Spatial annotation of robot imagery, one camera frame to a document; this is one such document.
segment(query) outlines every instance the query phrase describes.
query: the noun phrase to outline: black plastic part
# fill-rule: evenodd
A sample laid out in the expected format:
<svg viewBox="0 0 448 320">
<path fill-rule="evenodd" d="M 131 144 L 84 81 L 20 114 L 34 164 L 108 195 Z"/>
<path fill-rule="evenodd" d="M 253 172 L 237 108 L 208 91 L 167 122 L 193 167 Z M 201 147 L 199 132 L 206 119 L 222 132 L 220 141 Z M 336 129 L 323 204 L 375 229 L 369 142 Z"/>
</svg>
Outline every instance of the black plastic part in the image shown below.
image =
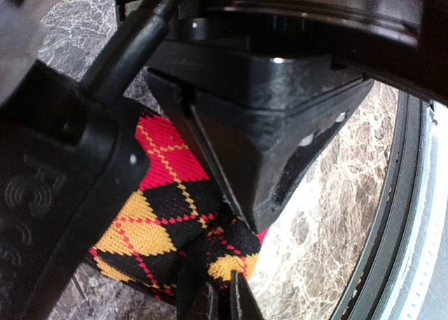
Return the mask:
<svg viewBox="0 0 448 320">
<path fill-rule="evenodd" d="M 251 288 L 242 273 L 232 272 L 230 285 L 230 311 L 232 320 L 263 320 Z"/>
<path fill-rule="evenodd" d="M 218 320 L 218 292 L 207 283 L 198 291 L 187 320 Z"/>
<path fill-rule="evenodd" d="M 400 93 L 391 158 L 377 213 L 364 249 L 331 319 L 370 319 L 412 220 L 414 186 L 420 183 L 419 145 L 427 103 Z"/>
<path fill-rule="evenodd" d="M 325 56 L 278 63 L 174 41 L 152 56 L 147 81 L 234 213 L 256 232 L 275 221 L 372 87 L 360 74 L 331 69 Z M 299 146 L 309 135 L 312 143 Z"/>
<path fill-rule="evenodd" d="M 143 0 L 84 75 L 81 85 L 100 104 L 121 97 L 169 32 L 179 0 Z"/>
<path fill-rule="evenodd" d="M 19 89 L 0 113 L 4 320 L 46 319 L 88 249 L 148 169 L 134 133 L 88 101 L 72 80 L 43 64 L 30 74 L 27 80 L 36 81 L 35 88 Z M 53 103 L 56 95 L 61 102 Z M 33 111 L 20 102 L 33 98 Z M 51 116 L 70 118 L 73 104 L 85 122 L 73 122 L 79 126 L 70 139 L 55 130 L 59 125 L 39 124 L 45 118 L 59 122 Z"/>
</svg>

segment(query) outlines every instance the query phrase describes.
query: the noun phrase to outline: marble floor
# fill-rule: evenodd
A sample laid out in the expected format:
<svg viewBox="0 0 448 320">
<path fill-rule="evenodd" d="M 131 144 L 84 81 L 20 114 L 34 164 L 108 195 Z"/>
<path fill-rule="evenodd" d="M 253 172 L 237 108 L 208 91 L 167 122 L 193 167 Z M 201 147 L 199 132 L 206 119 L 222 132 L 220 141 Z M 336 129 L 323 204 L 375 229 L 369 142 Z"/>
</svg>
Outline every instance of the marble floor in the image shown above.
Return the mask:
<svg viewBox="0 0 448 320">
<path fill-rule="evenodd" d="M 116 30 L 113 0 L 65 0 L 43 23 L 39 57 L 79 79 Z M 159 109 L 141 75 L 126 95 Z M 250 281 L 266 319 L 331 314 L 377 207 L 397 98 L 397 90 L 375 84 L 268 232 Z M 50 319 L 175 319 L 175 311 L 82 265 Z"/>
</svg>

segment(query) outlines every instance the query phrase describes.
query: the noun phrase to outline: black cable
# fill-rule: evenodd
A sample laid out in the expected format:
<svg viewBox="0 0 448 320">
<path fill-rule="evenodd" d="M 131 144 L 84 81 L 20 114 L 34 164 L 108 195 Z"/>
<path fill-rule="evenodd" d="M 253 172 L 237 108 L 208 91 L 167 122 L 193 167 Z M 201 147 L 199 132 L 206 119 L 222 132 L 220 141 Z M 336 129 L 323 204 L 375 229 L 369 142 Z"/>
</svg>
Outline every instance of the black cable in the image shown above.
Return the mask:
<svg viewBox="0 0 448 320">
<path fill-rule="evenodd" d="M 168 21 L 180 0 L 143 0 L 112 36 L 80 84 L 100 104 L 122 96 L 168 34 Z"/>
</svg>

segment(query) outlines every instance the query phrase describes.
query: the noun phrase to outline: black plastic bracket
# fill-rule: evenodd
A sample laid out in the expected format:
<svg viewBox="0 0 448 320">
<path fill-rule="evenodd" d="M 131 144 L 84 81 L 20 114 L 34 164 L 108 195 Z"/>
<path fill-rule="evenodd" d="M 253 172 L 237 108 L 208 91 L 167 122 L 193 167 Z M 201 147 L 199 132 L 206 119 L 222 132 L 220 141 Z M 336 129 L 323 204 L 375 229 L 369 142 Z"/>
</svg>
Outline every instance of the black plastic bracket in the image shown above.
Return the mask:
<svg viewBox="0 0 448 320">
<path fill-rule="evenodd" d="M 0 128 L 0 318 L 46 319 L 148 159 L 133 130 L 40 62 Z"/>
</svg>

